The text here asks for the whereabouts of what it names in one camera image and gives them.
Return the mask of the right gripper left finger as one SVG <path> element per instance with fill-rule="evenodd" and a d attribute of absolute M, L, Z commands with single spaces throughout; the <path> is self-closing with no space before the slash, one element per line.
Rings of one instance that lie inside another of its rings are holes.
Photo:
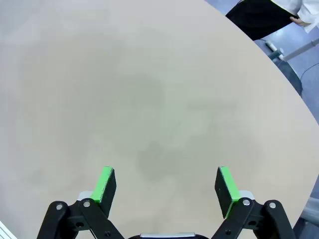
<path fill-rule="evenodd" d="M 115 171 L 106 166 L 88 197 L 72 205 L 54 201 L 48 206 L 37 238 L 74 239 L 80 231 L 90 231 L 95 239 L 122 239 L 108 219 L 115 191 Z"/>

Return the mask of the person's left hand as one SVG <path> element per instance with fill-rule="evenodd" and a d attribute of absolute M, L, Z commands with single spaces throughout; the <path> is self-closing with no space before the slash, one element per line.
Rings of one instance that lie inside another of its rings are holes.
<path fill-rule="evenodd" d="M 299 26 L 301 26 L 301 27 L 306 27 L 306 26 L 308 26 L 308 25 L 310 25 L 310 23 L 307 23 L 307 22 L 304 22 L 304 21 L 302 21 L 300 18 L 295 18 L 295 17 L 290 17 L 290 20 L 293 22 L 293 23 L 295 23 L 295 24 L 297 24 L 297 25 L 299 25 Z"/>

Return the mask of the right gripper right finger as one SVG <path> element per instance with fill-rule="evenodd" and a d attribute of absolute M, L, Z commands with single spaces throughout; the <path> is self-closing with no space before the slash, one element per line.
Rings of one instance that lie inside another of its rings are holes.
<path fill-rule="evenodd" d="M 214 239 L 236 239 L 243 229 L 252 230 L 258 239 L 294 239 L 295 233 L 281 202 L 259 204 L 242 196 L 228 167 L 218 167 L 215 191 L 224 221 Z"/>

